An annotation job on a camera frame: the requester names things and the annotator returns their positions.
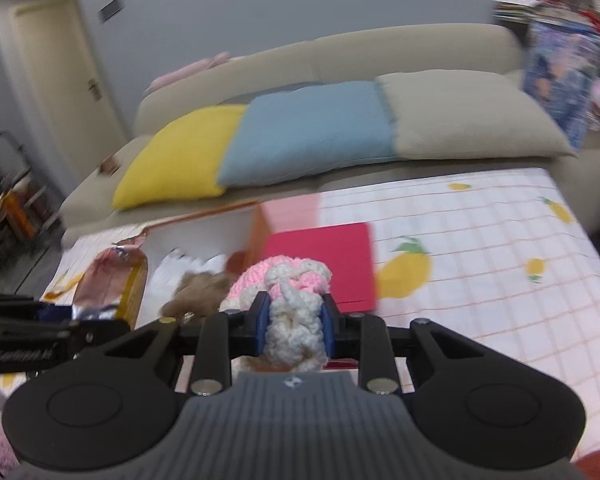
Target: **sofa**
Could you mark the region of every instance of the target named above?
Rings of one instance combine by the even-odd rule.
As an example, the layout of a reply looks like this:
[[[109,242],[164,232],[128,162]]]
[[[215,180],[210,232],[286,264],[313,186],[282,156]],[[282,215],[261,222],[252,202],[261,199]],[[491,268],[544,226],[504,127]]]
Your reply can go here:
[[[479,70],[522,79],[523,51],[506,28],[474,23],[405,25],[337,34],[266,50],[184,78],[147,95],[139,105],[134,139],[116,153],[111,176],[94,171],[60,208],[63,244],[100,230],[216,208],[245,200],[344,189],[395,180],[501,168],[545,168],[586,231],[600,230],[600,132],[589,132],[577,157],[398,160],[308,176],[266,187],[229,189],[214,199],[157,203],[113,210],[113,193],[138,153],[169,122],[233,97],[297,84],[371,80],[393,72]]]

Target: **metal bolt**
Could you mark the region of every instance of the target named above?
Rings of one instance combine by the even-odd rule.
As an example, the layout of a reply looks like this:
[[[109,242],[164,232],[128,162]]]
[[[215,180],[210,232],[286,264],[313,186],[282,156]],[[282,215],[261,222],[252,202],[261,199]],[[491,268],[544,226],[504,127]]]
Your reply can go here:
[[[222,384],[215,379],[199,379],[191,384],[191,391],[202,397],[209,397],[222,391]]]
[[[376,379],[371,379],[366,384],[366,389],[376,395],[392,394],[395,390],[398,389],[398,387],[398,383],[396,383],[392,379],[387,379],[386,377],[378,377]]]

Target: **beige door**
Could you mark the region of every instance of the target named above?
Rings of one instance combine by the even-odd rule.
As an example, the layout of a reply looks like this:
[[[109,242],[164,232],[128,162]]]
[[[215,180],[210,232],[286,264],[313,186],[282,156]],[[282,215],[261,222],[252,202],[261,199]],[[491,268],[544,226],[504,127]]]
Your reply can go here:
[[[126,143],[74,0],[40,0],[14,14],[24,65],[53,140],[77,178]]]

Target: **beige pillow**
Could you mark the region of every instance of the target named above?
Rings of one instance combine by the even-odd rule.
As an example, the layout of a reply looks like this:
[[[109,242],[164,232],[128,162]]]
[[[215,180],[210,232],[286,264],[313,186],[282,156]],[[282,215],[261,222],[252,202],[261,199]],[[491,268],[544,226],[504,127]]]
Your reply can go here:
[[[425,70],[377,79],[394,112],[402,158],[573,155],[552,118],[503,75]]]

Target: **sofa backrest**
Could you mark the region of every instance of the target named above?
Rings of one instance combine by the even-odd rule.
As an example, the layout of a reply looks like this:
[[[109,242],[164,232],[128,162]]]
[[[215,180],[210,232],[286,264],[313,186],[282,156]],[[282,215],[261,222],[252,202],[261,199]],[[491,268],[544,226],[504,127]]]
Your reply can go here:
[[[258,52],[160,88],[140,103],[134,135],[156,134],[197,108],[298,83],[369,80],[435,68],[504,74],[521,66],[518,40],[497,25],[439,23],[346,32]]]

